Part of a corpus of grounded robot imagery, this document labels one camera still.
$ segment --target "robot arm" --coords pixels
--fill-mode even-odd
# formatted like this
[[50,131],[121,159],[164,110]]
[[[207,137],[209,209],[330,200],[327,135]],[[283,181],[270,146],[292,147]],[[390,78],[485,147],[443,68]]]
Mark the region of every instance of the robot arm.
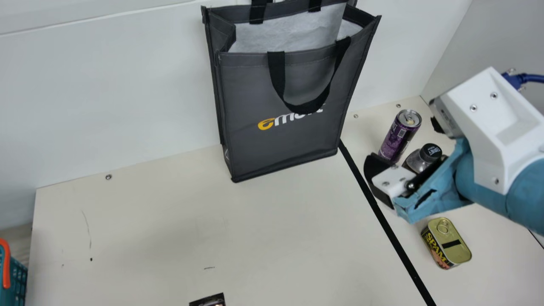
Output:
[[[454,152],[418,175],[367,157],[375,196],[410,223],[476,202],[544,234],[544,117],[517,91],[520,76],[488,68],[433,99],[432,123]],[[391,177],[406,179],[380,183]]]

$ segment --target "white table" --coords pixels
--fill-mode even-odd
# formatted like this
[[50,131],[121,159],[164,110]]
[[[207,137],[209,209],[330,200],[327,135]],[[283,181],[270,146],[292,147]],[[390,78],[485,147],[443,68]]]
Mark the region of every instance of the white table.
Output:
[[219,146],[110,173],[37,191],[28,305],[424,304],[340,153],[238,184]]
[[[454,142],[432,129],[431,112],[421,98],[397,103],[400,108],[392,103],[348,114],[342,141],[360,171],[366,156],[379,150],[395,115],[405,108],[423,117],[405,156],[427,142],[438,144],[446,154],[453,151]],[[544,305],[544,249],[526,228],[477,204],[430,216],[415,225],[379,204],[437,305]],[[448,271],[435,264],[419,232],[436,217],[453,222],[472,251],[469,262]]]

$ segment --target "white bag lining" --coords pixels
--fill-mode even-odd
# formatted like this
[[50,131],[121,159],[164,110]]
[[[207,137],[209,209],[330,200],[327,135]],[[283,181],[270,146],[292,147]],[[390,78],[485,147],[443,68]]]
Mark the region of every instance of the white bag lining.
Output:
[[342,19],[345,6],[345,3],[328,5],[319,12],[264,20],[260,25],[237,23],[236,42],[229,52],[293,52],[329,46],[363,29]]

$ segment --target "orange handle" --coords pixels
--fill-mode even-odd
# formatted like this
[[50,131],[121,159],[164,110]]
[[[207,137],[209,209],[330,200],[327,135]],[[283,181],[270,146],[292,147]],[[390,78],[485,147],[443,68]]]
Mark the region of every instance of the orange handle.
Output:
[[11,279],[9,278],[9,261],[11,260],[11,253],[9,252],[9,245],[6,240],[0,238],[0,246],[4,248],[4,268],[2,271],[2,285],[4,289],[11,287]]

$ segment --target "bag logo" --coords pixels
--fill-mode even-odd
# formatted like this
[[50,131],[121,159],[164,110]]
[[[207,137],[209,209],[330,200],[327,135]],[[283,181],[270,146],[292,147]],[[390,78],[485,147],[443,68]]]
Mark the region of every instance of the bag logo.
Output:
[[[321,108],[316,111],[316,113],[321,113],[321,112],[323,112],[323,110]],[[265,130],[268,130],[269,128],[273,127],[273,126],[279,126],[281,124],[286,124],[288,122],[294,121],[295,119],[302,119],[305,116],[307,116],[307,115],[301,115],[301,114],[295,114],[295,113],[281,115],[281,116],[279,116],[277,118],[265,119],[265,120],[259,122],[257,124],[257,127],[259,128],[259,130],[265,131]]]

